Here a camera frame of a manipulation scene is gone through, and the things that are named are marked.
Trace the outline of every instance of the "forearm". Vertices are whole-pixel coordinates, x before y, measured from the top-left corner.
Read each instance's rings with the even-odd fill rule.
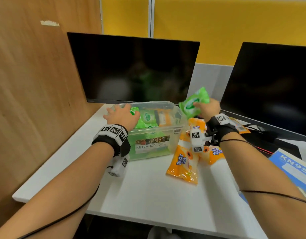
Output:
[[[92,145],[41,189],[0,229],[0,238],[22,236],[81,206],[95,192],[113,155],[114,150],[107,143],[99,142]],[[79,225],[85,210],[86,206],[58,225],[38,233],[36,238],[47,238],[51,235],[70,238]]]
[[[222,140],[244,140],[236,132]],[[240,190],[282,193],[305,199],[286,174],[251,145],[241,141],[220,143]],[[306,204],[277,195],[244,193],[254,215],[269,238],[306,238]]]

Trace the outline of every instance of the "hand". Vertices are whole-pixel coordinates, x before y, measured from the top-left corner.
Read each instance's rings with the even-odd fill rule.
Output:
[[[205,122],[208,122],[213,116],[220,113],[219,101],[211,98],[209,103],[194,102],[193,105],[200,109],[201,115]]]
[[[130,104],[126,104],[124,108],[115,105],[114,108],[115,111],[111,108],[107,108],[108,114],[103,115],[103,118],[107,120],[107,124],[120,124],[124,126],[128,132],[131,132],[139,121],[139,111],[135,111],[135,115],[132,115],[130,112]]]

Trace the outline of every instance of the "black monitor screen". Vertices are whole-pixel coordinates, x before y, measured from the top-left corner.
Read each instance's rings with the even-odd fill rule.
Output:
[[[68,32],[89,102],[186,99],[199,42]]]
[[[306,135],[306,47],[243,43],[220,104]]]

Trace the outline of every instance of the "clear plastic container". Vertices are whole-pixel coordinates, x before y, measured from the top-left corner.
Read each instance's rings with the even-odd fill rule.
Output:
[[[187,125],[187,118],[182,110],[169,101],[130,104],[132,107],[139,108],[141,117],[145,117],[147,123],[154,121],[158,125],[157,127],[133,129],[129,132],[127,138],[131,145],[130,160],[173,154],[181,131]]]

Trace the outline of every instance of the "yellow partition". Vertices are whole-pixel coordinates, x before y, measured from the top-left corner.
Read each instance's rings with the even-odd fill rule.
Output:
[[[102,0],[104,34],[147,37],[148,0]]]
[[[305,0],[155,0],[154,37],[200,41],[198,63],[234,65],[242,42],[306,46]]]

